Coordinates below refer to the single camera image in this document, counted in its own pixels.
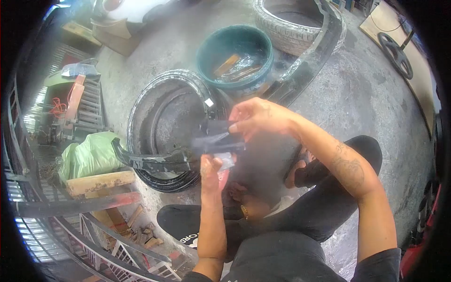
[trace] wooden stick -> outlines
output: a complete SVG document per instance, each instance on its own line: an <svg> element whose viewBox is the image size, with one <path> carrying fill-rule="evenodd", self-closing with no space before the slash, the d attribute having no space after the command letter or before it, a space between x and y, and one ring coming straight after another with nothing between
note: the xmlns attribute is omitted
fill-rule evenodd
<svg viewBox="0 0 451 282"><path fill-rule="evenodd" d="M133 223L135 222L138 215L140 215L143 212L143 206L140 204L135 211L133 212L132 216L130 216L129 221L127 222L127 225L129 227L132 227Z"/></svg>
<svg viewBox="0 0 451 282"><path fill-rule="evenodd" d="M76 196L133 182L135 182L135 173L133 171L119 171L70 179L67 181L67 190L71 196Z"/></svg>
<svg viewBox="0 0 451 282"><path fill-rule="evenodd" d="M227 61L225 61L217 70L215 70L214 75L217 77L220 77L221 75L225 74L226 71L230 70L236 61L239 60L239 56L237 54L233 54L230 56Z"/></svg>

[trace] plastic bag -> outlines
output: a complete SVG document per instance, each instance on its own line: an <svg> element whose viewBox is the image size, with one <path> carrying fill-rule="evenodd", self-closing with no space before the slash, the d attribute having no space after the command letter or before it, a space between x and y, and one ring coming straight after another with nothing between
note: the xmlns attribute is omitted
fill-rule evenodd
<svg viewBox="0 0 451 282"><path fill-rule="evenodd" d="M98 132L89 134L81 144L70 144L61 155L60 180L66 184L69 179L110 173L124 167L111 145L116 137L113 132Z"/></svg>
<svg viewBox="0 0 451 282"><path fill-rule="evenodd" d="M95 66L81 63L65 65L61 70L62 76L72 77L79 74L84 74L86 76L100 75Z"/></svg>

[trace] forearm tattoo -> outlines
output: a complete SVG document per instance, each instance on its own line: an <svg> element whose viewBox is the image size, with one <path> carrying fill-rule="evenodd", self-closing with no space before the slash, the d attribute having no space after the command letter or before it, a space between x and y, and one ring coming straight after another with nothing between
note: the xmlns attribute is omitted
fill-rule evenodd
<svg viewBox="0 0 451 282"><path fill-rule="evenodd" d="M365 173L358 159L352 161L344 159L348 155L348 150L343 143L337 145L331 170L347 190L357 190L364 183Z"/></svg>

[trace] cardboard box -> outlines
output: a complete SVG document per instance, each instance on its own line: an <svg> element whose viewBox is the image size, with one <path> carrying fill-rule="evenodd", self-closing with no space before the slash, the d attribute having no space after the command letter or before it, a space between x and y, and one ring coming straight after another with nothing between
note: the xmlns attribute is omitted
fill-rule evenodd
<svg viewBox="0 0 451 282"><path fill-rule="evenodd" d="M141 36L139 34L132 35L126 22L126 19L102 22L91 19L92 35L111 50L128 57L138 47Z"/></svg>

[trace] white paper label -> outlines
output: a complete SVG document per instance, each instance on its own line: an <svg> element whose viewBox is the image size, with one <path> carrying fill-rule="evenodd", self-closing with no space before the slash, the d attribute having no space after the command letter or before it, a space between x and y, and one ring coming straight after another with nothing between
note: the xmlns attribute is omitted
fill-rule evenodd
<svg viewBox="0 0 451 282"><path fill-rule="evenodd" d="M211 107L211 106L213 106L214 103L210 98L208 98L207 100L205 100L205 104L207 104L207 106Z"/></svg>

